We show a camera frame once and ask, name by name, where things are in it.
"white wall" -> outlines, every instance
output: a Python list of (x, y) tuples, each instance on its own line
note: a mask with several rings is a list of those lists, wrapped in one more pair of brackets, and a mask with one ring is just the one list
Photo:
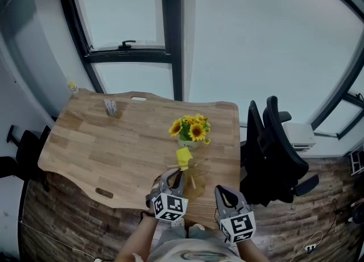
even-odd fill
[(18, 215), (24, 181), (0, 178), (0, 252), (19, 259)]
[(69, 33), (60, 0), (34, 0), (36, 14), (53, 56), (65, 78), (94, 91)]
[[(46, 124), (2, 66), (0, 110), (0, 156), (15, 158), (17, 147), (12, 142), (6, 143), (10, 126), (15, 125), (14, 135), (20, 140), (24, 130), (30, 130), (40, 136)], [(17, 177), (0, 178), (0, 252), (16, 258), (19, 258), (16, 219), (22, 187), (23, 181)]]
[(11, 0), (2, 10), (0, 28), (22, 77), (49, 115), (58, 116), (71, 93), (47, 43), (34, 0)]
[(6, 136), (13, 124), (14, 135), (20, 139), (24, 130), (40, 135), (46, 125), (37, 111), (13, 83), (13, 79), (0, 66), (0, 156), (15, 157), (17, 147), (6, 143)]

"sunflower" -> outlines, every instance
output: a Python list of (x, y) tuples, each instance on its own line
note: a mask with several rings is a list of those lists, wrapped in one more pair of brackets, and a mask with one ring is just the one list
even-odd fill
[(196, 122), (196, 119), (190, 115), (185, 115), (183, 117), (183, 120), (188, 122), (189, 124), (194, 124)]
[(189, 128), (189, 136), (191, 139), (195, 141), (203, 141), (205, 140), (206, 132), (200, 123), (194, 123)]
[(200, 114), (196, 114), (196, 119), (199, 121), (199, 122), (202, 122), (204, 120), (208, 120), (209, 118), (204, 118), (203, 115), (200, 115)]
[(182, 130), (182, 120), (177, 119), (173, 122), (172, 127), (169, 129), (168, 132), (171, 133), (171, 137), (177, 136), (178, 133)]

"chair armrest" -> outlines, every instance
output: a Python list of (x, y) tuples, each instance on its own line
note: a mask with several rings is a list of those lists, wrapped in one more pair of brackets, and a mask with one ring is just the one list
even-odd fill
[(309, 193), (312, 189), (319, 184), (319, 176), (316, 174), (306, 181), (293, 187), (293, 194), (296, 196), (302, 196), (303, 194)]

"small bottle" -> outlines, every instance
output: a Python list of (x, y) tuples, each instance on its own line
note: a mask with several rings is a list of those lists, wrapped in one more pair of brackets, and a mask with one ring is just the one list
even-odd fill
[(76, 95), (79, 91), (76, 83), (73, 80), (70, 80), (67, 78), (67, 84), (68, 84), (68, 88), (72, 92), (72, 95)]

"person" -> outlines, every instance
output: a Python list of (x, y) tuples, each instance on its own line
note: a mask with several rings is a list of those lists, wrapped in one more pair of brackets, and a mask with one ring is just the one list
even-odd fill
[[(155, 192), (157, 181), (151, 193)], [(251, 239), (237, 243), (238, 257), (229, 244), (219, 240), (212, 232), (205, 231), (201, 224), (193, 225), (187, 233), (183, 218), (173, 221), (171, 228), (162, 232), (158, 244), (150, 253), (157, 224), (151, 202), (149, 210), (142, 212), (138, 227), (120, 250), (115, 262), (268, 261)]]

